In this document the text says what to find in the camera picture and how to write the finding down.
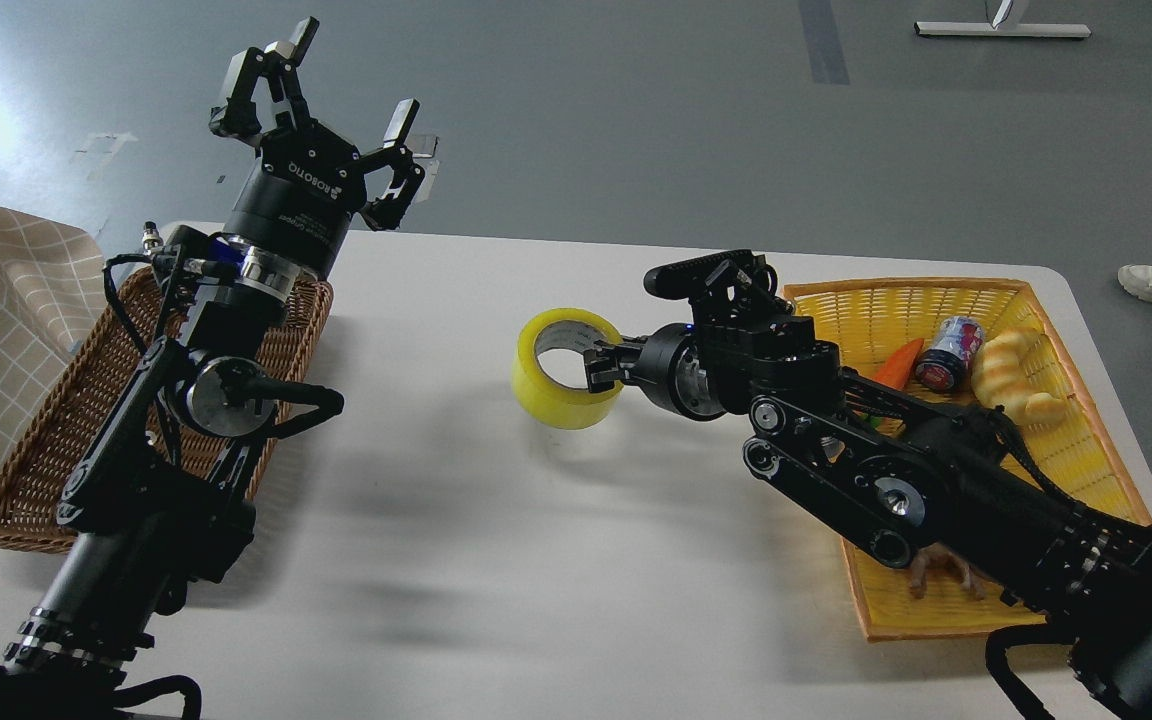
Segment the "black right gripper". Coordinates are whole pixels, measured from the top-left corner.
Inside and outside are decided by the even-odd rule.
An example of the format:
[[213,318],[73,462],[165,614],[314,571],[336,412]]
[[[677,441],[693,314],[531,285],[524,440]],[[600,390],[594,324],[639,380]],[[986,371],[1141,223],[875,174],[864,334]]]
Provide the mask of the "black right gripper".
[[702,364],[692,331],[657,331],[622,342],[594,340],[584,350],[589,393],[641,388],[654,406],[702,419]]

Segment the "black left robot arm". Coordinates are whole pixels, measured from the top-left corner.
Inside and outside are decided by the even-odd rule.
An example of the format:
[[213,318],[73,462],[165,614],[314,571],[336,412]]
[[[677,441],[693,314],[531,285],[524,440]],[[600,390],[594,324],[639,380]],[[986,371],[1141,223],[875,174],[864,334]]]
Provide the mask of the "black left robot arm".
[[160,293],[142,334],[108,291],[141,353],[58,498],[76,543],[0,661],[0,719],[138,719],[179,696],[202,715],[184,675],[126,682],[154,646],[147,620],[184,606],[189,584],[219,583],[253,539],[248,501],[262,452],[342,414],[338,391],[283,381],[259,361],[297,285],[324,282],[349,223],[393,232],[424,181],[407,145],[419,103],[397,104],[380,145],[364,152],[312,118],[298,70],[319,29],[234,55],[209,128],[255,151],[255,167],[220,232],[146,223],[142,263]]

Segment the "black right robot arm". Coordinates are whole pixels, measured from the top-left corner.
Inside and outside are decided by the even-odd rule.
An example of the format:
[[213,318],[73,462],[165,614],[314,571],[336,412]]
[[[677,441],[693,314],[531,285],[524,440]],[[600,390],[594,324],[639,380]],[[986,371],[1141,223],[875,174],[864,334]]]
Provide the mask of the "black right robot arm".
[[888,568],[941,543],[1044,623],[991,632],[986,666],[1025,719],[1048,711],[1007,652],[1068,646],[1075,679],[1115,717],[1152,719],[1152,525],[1115,518],[1061,491],[1005,414],[931,404],[842,366],[838,344],[774,291],[750,250],[645,274],[658,300],[685,300],[690,323],[582,355],[589,389],[641,388],[692,420],[748,415],[750,473]]

